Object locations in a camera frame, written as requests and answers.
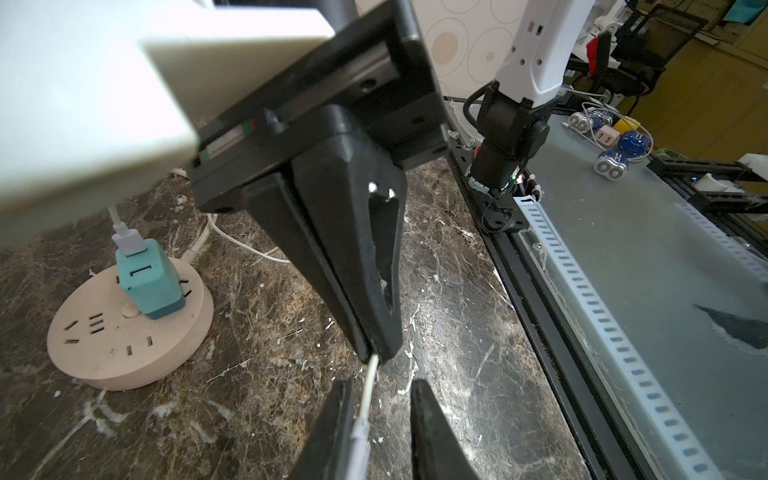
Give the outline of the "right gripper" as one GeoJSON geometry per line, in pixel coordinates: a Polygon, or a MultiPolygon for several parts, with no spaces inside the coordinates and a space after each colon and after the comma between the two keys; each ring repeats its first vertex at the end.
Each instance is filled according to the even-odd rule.
{"type": "Polygon", "coordinates": [[[241,210],[243,186],[246,211],[320,295],[358,358],[391,360],[403,343],[402,170],[448,148],[411,3],[382,2],[236,99],[202,129],[202,147],[243,123],[254,131],[188,166],[198,209],[241,210]],[[296,188],[269,174],[291,159],[296,188]]]}

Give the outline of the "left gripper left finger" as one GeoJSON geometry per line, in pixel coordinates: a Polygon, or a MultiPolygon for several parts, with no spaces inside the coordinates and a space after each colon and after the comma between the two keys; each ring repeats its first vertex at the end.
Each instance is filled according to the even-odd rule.
{"type": "Polygon", "coordinates": [[[353,382],[336,380],[288,479],[344,479],[353,420],[353,382]]]}

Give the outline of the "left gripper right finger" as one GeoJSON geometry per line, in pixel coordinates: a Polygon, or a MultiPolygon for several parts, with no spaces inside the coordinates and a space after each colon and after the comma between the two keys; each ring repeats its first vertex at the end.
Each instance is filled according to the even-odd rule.
{"type": "Polygon", "coordinates": [[[413,479],[477,480],[426,380],[412,381],[410,401],[413,479]]]}

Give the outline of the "teal usb charger adapter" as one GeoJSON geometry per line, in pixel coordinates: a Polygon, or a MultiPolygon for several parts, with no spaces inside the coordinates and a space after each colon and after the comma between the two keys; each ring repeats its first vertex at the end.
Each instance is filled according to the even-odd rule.
{"type": "Polygon", "coordinates": [[[119,284],[142,314],[158,320],[182,309],[186,300],[165,250],[154,239],[146,239],[145,244],[144,251],[130,256],[116,252],[119,284]]]}

